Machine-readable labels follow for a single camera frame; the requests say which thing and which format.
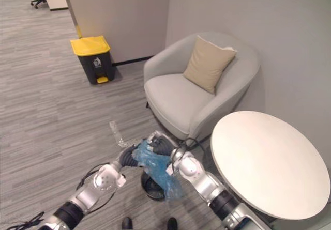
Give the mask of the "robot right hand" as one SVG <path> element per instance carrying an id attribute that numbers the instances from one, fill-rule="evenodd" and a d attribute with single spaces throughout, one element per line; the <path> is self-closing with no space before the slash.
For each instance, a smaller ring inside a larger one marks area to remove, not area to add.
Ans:
<path id="1" fill-rule="evenodd" d="M 178 145 L 165 133 L 154 131 L 147 139 L 151 151 L 158 155 L 170 156 Z"/>

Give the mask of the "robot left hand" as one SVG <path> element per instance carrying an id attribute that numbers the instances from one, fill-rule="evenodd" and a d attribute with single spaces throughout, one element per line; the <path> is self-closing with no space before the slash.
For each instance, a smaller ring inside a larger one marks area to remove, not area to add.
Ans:
<path id="1" fill-rule="evenodd" d="M 126 149 L 124 149 L 124 151 L 122 151 L 120 157 L 119 157 L 119 162 L 120 165 L 122 167 L 141 167 L 139 165 L 139 162 L 137 160 L 135 160 L 132 156 L 132 153 L 134 150 L 136 150 L 136 146 L 132 145 Z"/>

